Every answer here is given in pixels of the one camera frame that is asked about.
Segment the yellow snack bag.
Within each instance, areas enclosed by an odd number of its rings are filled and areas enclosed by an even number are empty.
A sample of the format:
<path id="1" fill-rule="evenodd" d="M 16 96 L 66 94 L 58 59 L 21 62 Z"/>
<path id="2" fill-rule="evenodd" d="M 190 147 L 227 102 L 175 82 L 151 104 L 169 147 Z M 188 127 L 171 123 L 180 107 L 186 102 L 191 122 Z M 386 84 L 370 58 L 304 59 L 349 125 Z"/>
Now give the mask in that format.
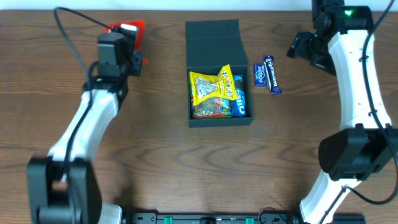
<path id="1" fill-rule="evenodd" d="M 194 106 L 214 97 L 226 100 L 238 99 L 230 64 L 222 67 L 217 75 L 190 72 L 189 77 Z"/>

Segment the green Haribo sour worms bag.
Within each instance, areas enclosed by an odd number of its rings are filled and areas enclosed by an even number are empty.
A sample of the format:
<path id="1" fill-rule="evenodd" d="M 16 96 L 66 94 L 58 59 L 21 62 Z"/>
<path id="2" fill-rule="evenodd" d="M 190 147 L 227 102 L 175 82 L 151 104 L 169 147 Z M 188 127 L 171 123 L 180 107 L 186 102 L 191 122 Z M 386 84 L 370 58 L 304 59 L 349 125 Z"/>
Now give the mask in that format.
<path id="1" fill-rule="evenodd" d="M 191 119 L 231 118 L 231 101 L 224 98 L 209 98 L 195 106 L 191 98 Z"/>

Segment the red Haribo candy bag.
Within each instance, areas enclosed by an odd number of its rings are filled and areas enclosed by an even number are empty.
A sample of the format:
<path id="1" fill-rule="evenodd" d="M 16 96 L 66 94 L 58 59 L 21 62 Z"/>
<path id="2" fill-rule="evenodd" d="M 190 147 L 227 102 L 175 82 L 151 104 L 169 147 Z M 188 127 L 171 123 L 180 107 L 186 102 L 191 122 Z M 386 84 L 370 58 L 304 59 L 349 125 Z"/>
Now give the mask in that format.
<path id="1" fill-rule="evenodd" d="M 122 30 L 121 24 L 130 24 L 138 28 L 137 32 Z M 146 24 L 143 19 L 107 24 L 105 33 L 98 38 L 99 61 L 105 65 L 129 64 L 134 70 L 140 70 L 147 62 L 141 54 L 142 39 Z"/>

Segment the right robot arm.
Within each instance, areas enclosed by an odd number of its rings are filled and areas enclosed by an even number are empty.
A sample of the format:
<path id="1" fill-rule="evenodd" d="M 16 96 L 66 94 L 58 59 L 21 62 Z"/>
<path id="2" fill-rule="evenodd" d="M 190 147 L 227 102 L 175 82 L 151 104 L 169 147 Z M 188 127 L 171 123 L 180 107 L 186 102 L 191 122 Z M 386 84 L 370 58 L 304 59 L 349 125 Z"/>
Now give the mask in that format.
<path id="1" fill-rule="evenodd" d="M 338 81 L 340 130 L 318 148 L 321 171 L 299 205 L 299 223 L 332 223 L 349 193 L 397 160 L 397 129 L 382 100 L 374 63 L 379 21 L 367 6 L 312 1 L 313 32 L 299 32 L 287 55 L 301 57 Z"/>

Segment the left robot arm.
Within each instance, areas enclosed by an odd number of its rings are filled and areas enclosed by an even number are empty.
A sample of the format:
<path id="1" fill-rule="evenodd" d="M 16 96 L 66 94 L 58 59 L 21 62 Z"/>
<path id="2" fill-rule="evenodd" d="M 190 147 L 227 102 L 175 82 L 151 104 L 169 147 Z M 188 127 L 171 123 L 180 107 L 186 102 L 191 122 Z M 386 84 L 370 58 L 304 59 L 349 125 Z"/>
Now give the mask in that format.
<path id="1" fill-rule="evenodd" d="M 128 93 L 127 80 L 139 76 L 139 28 L 121 24 L 98 38 L 99 59 L 90 65 L 79 108 L 46 157 L 27 165 L 33 223 L 128 223 L 119 205 L 102 201 L 93 170 L 99 144 Z"/>

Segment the blue Oreo cookie pack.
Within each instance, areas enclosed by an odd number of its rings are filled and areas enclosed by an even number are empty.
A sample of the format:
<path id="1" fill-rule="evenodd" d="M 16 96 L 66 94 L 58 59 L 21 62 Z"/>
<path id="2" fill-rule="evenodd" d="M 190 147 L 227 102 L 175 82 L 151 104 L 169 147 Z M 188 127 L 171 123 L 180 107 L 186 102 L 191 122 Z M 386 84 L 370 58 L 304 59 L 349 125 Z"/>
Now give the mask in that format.
<path id="1" fill-rule="evenodd" d="M 231 102 L 231 112 L 234 118 L 242 118 L 246 116 L 246 101 L 244 95 L 243 76 L 233 75 L 233 78 L 238 98 Z"/>

